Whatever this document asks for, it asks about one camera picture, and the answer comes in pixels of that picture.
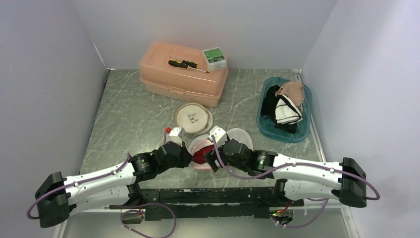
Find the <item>red lace bra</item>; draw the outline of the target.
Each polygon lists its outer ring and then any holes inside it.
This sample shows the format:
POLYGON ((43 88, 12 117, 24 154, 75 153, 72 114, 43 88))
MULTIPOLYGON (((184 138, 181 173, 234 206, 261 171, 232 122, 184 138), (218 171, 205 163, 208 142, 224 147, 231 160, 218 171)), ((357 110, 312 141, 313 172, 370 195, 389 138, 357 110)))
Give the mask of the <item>red lace bra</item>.
POLYGON ((201 148, 200 150, 198 150, 197 152, 193 154, 192 161, 199 165, 207 163, 206 158, 205 158, 205 153, 211 152, 212 149, 213 149, 213 146, 211 145, 201 148))

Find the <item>clear round lidded container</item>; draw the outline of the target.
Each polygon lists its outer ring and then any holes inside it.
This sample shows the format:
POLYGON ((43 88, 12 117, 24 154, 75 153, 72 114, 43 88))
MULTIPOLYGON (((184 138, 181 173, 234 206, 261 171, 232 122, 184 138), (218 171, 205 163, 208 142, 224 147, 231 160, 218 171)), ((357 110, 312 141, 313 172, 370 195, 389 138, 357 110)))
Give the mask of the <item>clear round lidded container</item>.
MULTIPOLYGON (((240 128, 230 129, 227 131, 227 136, 230 139, 235 139, 238 142, 245 144, 251 150, 254 149, 253 142, 250 135, 243 129, 240 129, 240 128)), ((203 134, 203 135, 198 136, 191 142, 190 146, 188 147, 188 152, 191 155, 193 155, 195 152, 197 152, 201 148, 209 146, 209 145, 212 145, 212 142, 208 140, 207 134, 203 134)), ((194 169, 197 169, 197 170, 210 170, 211 169, 207 163, 199 165, 192 161, 191 165, 193 166, 194 169)))

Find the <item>white mesh laundry bag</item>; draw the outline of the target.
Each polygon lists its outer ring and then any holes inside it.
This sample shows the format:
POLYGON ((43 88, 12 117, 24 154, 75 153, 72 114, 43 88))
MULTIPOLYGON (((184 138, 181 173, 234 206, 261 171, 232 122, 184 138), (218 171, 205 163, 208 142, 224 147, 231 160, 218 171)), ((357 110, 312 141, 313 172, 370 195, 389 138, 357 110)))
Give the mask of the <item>white mesh laundry bag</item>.
POLYGON ((213 126, 213 115, 201 104, 187 103, 176 110, 174 121, 186 133, 200 135, 213 126))

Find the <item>black white bra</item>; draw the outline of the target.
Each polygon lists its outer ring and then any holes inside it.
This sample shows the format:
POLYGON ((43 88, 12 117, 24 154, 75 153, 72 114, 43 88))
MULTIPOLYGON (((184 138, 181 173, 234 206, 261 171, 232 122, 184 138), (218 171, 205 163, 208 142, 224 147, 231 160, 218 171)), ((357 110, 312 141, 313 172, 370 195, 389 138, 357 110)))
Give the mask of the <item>black white bra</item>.
POLYGON ((303 120, 300 110, 286 96, 278 95, 275 107, 275 121, 278 124, 296 124, 303 120))

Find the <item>beige pink bra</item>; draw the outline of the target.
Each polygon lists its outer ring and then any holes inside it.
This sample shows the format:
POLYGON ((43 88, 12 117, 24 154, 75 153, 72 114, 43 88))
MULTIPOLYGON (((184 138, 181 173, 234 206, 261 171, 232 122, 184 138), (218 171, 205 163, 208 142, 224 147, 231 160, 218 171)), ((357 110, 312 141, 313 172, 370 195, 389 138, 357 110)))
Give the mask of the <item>beige pink bra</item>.
POLYGON ((278 95, 288 97, 295 106, 300 107, 305 99, 304 86, 300 81, 289 81, 275 92, 275 96, 278 95))

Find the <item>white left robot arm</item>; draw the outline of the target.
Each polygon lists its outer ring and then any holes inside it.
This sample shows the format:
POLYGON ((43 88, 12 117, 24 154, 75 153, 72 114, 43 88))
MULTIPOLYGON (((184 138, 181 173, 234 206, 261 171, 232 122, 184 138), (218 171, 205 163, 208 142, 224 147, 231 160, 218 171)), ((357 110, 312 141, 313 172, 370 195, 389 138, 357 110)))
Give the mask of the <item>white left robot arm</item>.
POLYGON ((122 163, 93 173, 67 177, 52 173, 35 192, 27 217, 39 220, 41 228, 50 228, 93 207, 136 208, 143 201, 139 182, 188 167, 192 158, 185 143, 167 142, 152 152, 128 154, 122 163))

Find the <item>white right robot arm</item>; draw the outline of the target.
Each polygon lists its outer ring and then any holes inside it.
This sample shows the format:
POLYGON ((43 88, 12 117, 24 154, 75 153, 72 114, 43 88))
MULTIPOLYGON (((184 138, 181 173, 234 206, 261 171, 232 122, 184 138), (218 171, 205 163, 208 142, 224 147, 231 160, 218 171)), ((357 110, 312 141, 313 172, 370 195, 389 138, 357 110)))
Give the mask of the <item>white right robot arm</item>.
POLYGON ((273 192, 273 200, 279 206, 300 199, 336 199, 349 207, 367 206, 366 173, 352 158, 307 161, 272 151, 253 151, 234 139, 214 145, 204 157, 214 172, 231 166, 248 174, 233 174, 236 178, 275 180, 279 189, 273 192))

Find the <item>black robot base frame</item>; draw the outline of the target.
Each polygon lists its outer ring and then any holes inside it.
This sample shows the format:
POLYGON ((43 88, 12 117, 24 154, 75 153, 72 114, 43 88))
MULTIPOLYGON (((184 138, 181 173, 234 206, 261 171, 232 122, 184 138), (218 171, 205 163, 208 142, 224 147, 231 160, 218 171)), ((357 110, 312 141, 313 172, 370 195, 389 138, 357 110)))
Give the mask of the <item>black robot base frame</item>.
POLYGON ((146 221, 170 218, 253 217, 268 218, 281 207, 302 207, 302 199, 285 197, 283 181, 274 187, 160 188, 143 189, 130 185, 129 200, 110 205, 112 210, 145 210, 146 221))

